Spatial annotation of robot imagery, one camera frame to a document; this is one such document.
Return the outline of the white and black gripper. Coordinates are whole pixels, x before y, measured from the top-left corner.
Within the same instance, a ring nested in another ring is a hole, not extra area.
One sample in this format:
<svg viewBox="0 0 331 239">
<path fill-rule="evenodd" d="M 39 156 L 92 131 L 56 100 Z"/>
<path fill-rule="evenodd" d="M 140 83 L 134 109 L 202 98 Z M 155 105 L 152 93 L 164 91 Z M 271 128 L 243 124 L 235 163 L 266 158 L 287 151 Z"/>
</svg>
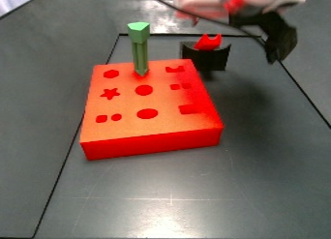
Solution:
<svg viewBox="0 0 331 239">
<path fill-rule="evenodd" d="M 298 44 L 298 31 L 282 13 L 307 0 L 174 0 L 183 10 L 179 17 L 192 19 L 228 17 L 228 24 L 235 28 L 258 26 L 267 34 L 266 54 L 270 63 L 287 58 Z"/>
</svg>

